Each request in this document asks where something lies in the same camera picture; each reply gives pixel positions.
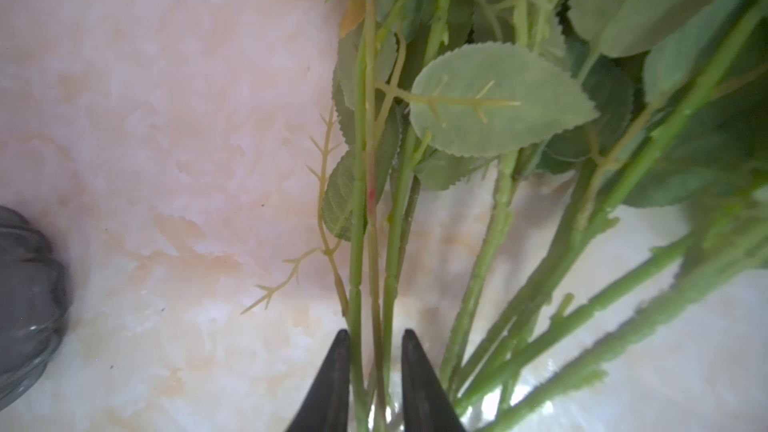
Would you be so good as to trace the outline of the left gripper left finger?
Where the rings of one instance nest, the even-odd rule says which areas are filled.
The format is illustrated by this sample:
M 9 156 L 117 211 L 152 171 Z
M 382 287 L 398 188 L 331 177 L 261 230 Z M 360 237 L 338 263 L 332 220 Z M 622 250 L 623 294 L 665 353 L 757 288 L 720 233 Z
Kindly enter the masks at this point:
M 287 432 L 348 430 L 350 363 L 350 335 L 347 329 L 340 329 Z

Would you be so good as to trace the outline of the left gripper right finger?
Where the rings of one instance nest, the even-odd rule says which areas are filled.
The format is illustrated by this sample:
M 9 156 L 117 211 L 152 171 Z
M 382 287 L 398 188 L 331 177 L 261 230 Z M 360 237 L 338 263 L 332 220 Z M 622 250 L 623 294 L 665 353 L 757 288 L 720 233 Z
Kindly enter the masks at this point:
M 413 329 L 401 342 L 402 406 L 405 432 L 465 432 Z

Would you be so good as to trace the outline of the cream peach rose stem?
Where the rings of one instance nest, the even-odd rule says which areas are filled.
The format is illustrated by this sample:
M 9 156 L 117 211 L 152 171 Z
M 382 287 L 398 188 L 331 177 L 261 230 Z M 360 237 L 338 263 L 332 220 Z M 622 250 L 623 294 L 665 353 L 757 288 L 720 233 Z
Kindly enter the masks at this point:
M 400 230 L 412 179 L 416 137 L 395 92 L 407 57 L 407 32 L 419 0 L 349 0 L 340 24 L 332 109 L 324 120 L 346 146 L 318 144 L 317 249 L 333 273 L 350 335 L 348 430 L 389 424 L 393 309 Z

